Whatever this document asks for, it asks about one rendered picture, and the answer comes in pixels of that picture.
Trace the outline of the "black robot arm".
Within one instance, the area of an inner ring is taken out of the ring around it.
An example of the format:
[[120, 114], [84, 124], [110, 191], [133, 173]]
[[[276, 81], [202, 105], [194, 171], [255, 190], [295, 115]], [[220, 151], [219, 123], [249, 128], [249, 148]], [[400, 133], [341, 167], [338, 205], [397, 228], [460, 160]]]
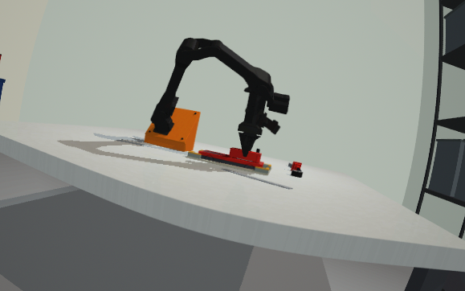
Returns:
[[[155, 124], [154, 133], [166, 136], [172, 130], [174, 123], [171, 116], [173, 116], [179, 99], [179, 97], [176, 97], [176, 92], [183, 74], [193, 60], [207, 57], [219, 59], [246, 81], [248, 87], [245, 88], [244, 92], [249, 92], [247, 106], [264, 109], [267, 101], [268, 110], [287, 114], [290, 101], [289, 95], [274, 92], [269, 73], [261, 68], [253, 67], [218, 39], [187, 38], [182, 41], [176, 52], [175, 67], [168, 87], [153, 111], [151, 122]], [[275, 135], [281, 128], [279, 122], [267, 118], [266, 113], [262, 115], [259, 126], [266, 127]]]

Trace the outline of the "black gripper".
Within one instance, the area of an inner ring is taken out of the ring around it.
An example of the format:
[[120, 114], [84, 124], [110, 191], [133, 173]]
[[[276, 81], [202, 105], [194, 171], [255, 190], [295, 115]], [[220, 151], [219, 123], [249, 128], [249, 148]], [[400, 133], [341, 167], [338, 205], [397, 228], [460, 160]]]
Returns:
[[264, 109], [247, 106], [246, 114], [244, 121], [239, 124], [238, 131], [242, 131], [243, 133], [239, 132], [239, 138], [242, 146], [243, 156], [246, 157], [251, 151], [255, 140], [260, 138], [263, 133], [262, 126], [259, 126], [259, 121], [264, 114]]

